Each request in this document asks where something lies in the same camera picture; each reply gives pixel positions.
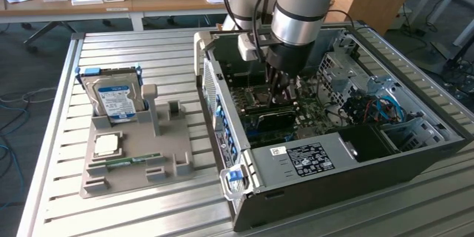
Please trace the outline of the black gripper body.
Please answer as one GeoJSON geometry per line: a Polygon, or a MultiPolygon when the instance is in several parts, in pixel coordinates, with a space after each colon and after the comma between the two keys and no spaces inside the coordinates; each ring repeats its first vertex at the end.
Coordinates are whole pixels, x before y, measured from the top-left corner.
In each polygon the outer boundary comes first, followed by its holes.
{"type": "Polygon", "coordinates": [[[273,44],[268,47],[265,62],[288,76],[296,76],[307,64],[313,44],[315,42],[303,46],[293,46],[285,43],[273,44]]]}

